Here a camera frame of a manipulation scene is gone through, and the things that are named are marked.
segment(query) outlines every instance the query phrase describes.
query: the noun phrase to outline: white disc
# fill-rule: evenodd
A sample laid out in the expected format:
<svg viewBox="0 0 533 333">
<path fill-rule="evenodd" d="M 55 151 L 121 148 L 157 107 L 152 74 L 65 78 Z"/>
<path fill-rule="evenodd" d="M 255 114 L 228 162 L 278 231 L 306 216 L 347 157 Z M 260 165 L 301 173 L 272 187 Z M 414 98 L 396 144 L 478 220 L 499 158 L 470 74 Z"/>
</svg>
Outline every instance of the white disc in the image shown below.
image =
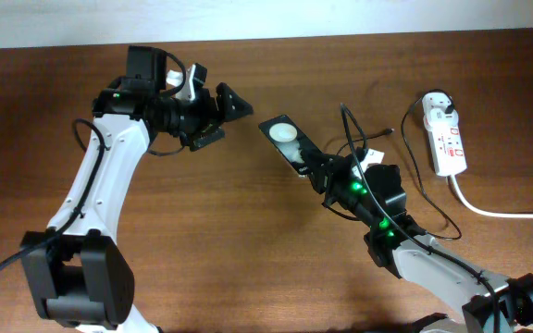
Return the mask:
<svg viewBox="0 0 533 333">
<path fill-rule="evenodd" d="M 276 142 L 291 142 L 297 137 L 297 129 L 293 125 L 279 123 L 271 126 L 268 135 Z"/>
</svg>

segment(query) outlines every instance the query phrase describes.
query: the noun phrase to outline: white power strip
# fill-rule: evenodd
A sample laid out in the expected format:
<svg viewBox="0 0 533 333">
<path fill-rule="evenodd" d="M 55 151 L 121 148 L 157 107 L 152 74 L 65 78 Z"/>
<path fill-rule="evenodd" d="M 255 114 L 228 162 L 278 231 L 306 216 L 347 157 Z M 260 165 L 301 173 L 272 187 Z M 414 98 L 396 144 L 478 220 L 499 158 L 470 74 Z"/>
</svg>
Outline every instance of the white power strip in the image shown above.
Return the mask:
<svg viewBox="0 0 533 333">
<path fill-rule="evenodd" d="M 466 170 L 466 159 L 458 113 L 450 97 L 442 92 L 430 92 L 423 97 L 423 123 L 428 131 L 435 173 L 447 177 Z"/>
</svg>

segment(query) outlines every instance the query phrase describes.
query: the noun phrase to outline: green light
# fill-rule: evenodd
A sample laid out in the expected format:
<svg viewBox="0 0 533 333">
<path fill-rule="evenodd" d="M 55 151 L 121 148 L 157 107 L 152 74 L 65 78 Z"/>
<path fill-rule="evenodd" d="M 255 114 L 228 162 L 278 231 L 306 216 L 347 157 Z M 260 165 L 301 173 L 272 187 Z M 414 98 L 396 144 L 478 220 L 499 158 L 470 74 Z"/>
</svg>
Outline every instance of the green light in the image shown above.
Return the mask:
<svg viewBox="0 0 533 333">
<path fill-rule="evenodd" d="M 379 222 L 380 229 L 385 229 L 385 228 L 388 228 L 389 226 L 390 226 L 390 221 L 386 217 L 384 217 L 384 219 L 381 220 L 381 222 Z"/>
<path fill-rule="evenodd" d="M 353 185 L 351 186 L 351 188 L 355 191 L 359 191 L 361 189 L 363 189 L 363 185 L 361 185 L 360 183 L 358 182 L 354 182 Z"/>
</svg>

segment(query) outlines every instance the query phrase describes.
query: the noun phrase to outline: wall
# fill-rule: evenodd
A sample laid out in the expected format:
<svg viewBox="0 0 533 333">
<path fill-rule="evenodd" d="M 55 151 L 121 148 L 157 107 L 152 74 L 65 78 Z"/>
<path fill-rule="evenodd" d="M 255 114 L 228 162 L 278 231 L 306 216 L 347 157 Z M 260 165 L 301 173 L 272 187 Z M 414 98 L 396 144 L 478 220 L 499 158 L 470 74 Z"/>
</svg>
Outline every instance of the wall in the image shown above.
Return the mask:
<svg viewBox="0 0 533 333">
<path fill-rule="evenodd" d="M 533 27 L 522 0 L 0 0 L 0 47 Z"/>
</svg>

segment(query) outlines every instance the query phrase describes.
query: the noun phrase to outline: wooden table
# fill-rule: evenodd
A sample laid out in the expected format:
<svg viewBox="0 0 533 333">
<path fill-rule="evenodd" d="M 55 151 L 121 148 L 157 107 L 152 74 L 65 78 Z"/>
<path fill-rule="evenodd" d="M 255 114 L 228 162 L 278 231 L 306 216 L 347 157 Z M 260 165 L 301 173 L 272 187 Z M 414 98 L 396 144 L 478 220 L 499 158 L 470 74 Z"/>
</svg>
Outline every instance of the wooden table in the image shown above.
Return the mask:
<svg viewBox="0 0 533 333">
<path fill-rule="evenodd" d="M 173 157 L 147 155 L 122 209 L 118 244 L 136 277 L 135 304 L 178 331 L 326 331 L 414 321 L 446 306 L 377 268 L 366 227 L 323 209 L 257 124 L 288 114 L 319 147 L 343 144 L 339 103 L 367 132 L 398 128 L 421 92 L 450 92 L 468 169 L 459 178 L 485 209 L 533 211 L 533 30 L 408 33 L 289 40 L 159 43 L 227 82 L 254 115 L 226 140 Z M 70 122 L 125 70 L 126 45 L 0 50 L 0 261 L 26 230 L 43 230 L 82 152 Z M 407 132 L 429 195 L 464 232 L 445 246 L 511 277 L 533 273 L 533 220 L 475 215 L 429 162 L 422 111 Z M 158 148 L 174 148 L 168 136 Z M 452 233 L 425 203 L 400 134 L 376 139 L 402 170 L 419 224 Z M 0 332 L 62 332 L 40 320 L 20 265 L 0 274 Z"/>
</svg>

